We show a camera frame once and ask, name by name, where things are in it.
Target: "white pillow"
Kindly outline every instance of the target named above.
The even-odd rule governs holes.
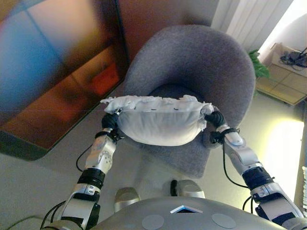
[[[213,112],[211,103],[200,103],[184,95],[179,100],[162,97],[124,96],[101,101],[113,114],[121,108],[118,127],[133,140],[159,146],[179,146],[192,141],[206,128],[205,114]]]

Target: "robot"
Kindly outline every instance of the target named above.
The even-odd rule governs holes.
[[[237,130],[230,128],[220,111],[205,115],[216,131],[212,143],[223,144],[237,172],[243,177],[252,199],[259,204],[258,216],[220,202],[205,199],[203,191],[192,181],[172,182],[173,196],[140,201],[131,188],[118,191],[116,213],[97,224],[99,194],[104,178],[112,166],[121,110],[106,114],[102,131],[97,133],[85,169],[57,220],[46,230],[303,230],[307,219],[274,182]]]

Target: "shelf unit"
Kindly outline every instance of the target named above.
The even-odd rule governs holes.
[[[283,47],[283,51],[293,50]],[[307,97],[307,69],[285,65],[280,61],[280,56],[281,54],[275,50],[272,52],[271,61],[267,65],[271,77],[258,78],[256,88],[260,92],[295,105]]]

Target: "gray armchair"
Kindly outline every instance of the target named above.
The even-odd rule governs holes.
[[[237,127],[251,102],[254,86],[253,65],[234,39],[206,26],[183,25],[163,29],[143,46],[127,72],[124,95],[193,95],[200,102],[217,106],[228,124]],[[138,146],[199,178],[210,149],[217,147],[209,142],[213,130],[208,125],[183,146]]]

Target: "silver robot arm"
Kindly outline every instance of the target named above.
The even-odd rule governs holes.
[[[65,202],[57,221],[44,229],[88,230],[99,218],[98,205],[104,178],[112,166],[116,142],[121,138],[116,133],[116,121],[120,111],[106,114],[102,119],[103,131],[95,136],[85,169]]]
[[[304,215],[273,181],[237,130],[227,125],[219,111],[206,115],[205,119],[216,127],[216,132],[211,133],[211,141],[224,144],[225,153],[243,177],[254,201],[259,204],[256,208],[258,216],[289,230],[306,229],[307,221]]]

